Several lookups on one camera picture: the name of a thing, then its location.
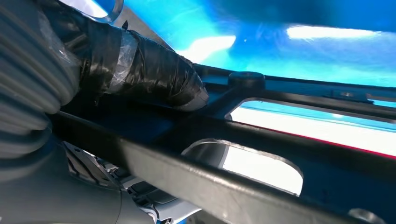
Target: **gray flexible hose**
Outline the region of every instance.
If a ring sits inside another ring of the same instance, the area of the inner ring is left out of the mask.
[[[41,148],[52,132],[45,113],[78,90],[79,64],[59,56],[45,19],[31,0],[0,1],[0,159]]]

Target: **black metal bracket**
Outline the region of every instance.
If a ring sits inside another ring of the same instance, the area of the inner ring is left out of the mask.
[[[396,123],[395,108],[322,97],[337,87],[342,92],[396,98],[394,88],[277,77],[266,77],[261,89],[243,84],[230,87],[230,71],[201,65],[197,70],[211,97],[209,105],[197,112],[182,113],[164,105],[107,97],[98,106],[89,106],[86,96],[81,95],[64,108],[80,118],[64,112],[53,115],[53,131],[59,138],[231,223],[360,223],[347,215],[354,208],[396,223],[393,158],[224,118],[242,102],[259,99]],[[304,175],[300,197],[180,156],[194,142],[208,138],[293,162]]]

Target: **gray plastic housing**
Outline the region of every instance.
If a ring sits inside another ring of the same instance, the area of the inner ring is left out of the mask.
[[[152,224],[129,195],[70,175],[53,137],[23,158],[0,161],[1,224]]]

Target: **oval cutout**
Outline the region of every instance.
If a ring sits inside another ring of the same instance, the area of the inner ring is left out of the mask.
[[[299,196],[303,174],[287,159],[226,140],[205,139],[182,152],[189,158]]]
[[[348,214],[352,217],[361,219],[363,221],[366,221],[368,223],[372,224],[386,224],[386,222],[378,217],[376,214],[373,212],[364,210],[364,209],[351,209],[349,210]]]

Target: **metal ring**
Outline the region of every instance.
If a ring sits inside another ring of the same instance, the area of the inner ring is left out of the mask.
[[[102,18],[88,15],[77,8],[76,8],[76,10],[81,12],[82,15],[84,15],[96,22],[111,23],[111,22],[114,22],[118,18],[118,16],[121,14],[121,11],[123,8],[124,8],[124,0],[114,0],[114,7],[113,7],[112,11],[109,12],[109,14],[107,16],[102,17]]]

